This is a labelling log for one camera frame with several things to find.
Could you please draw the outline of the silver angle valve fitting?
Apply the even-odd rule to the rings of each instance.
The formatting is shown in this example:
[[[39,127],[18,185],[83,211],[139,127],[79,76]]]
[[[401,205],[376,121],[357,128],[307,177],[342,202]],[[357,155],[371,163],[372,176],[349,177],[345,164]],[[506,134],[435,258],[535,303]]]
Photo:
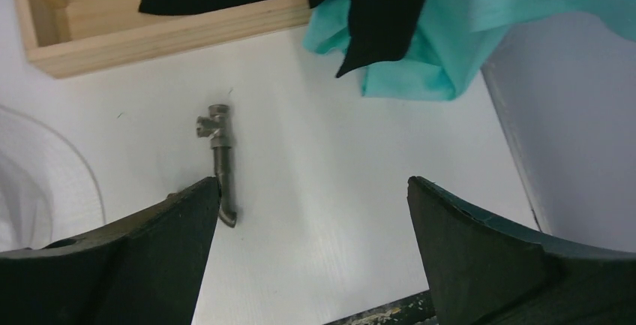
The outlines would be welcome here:
[[[212,149],[232,147],[234,141],[230,115],[229,105],[210,105],[208,107],[208,115],[198,116],[196,119],[196,136],[198,138],[209,138]]]

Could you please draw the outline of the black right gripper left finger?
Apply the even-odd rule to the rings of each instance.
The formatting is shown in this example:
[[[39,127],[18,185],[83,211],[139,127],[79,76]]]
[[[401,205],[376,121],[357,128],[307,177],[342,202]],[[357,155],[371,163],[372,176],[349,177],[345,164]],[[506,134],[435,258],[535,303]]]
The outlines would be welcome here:
[[[3,324],[189,324],[218,220],[206,177],[41,249],[1,254]]]

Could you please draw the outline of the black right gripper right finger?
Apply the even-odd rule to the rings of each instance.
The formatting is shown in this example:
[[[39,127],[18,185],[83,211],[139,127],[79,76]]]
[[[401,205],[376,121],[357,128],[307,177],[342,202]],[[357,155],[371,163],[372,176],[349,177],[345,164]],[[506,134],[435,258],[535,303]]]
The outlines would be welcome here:
[[[441,324],[633,324],[635,255],[561,239],[420,177],[407,202]]]

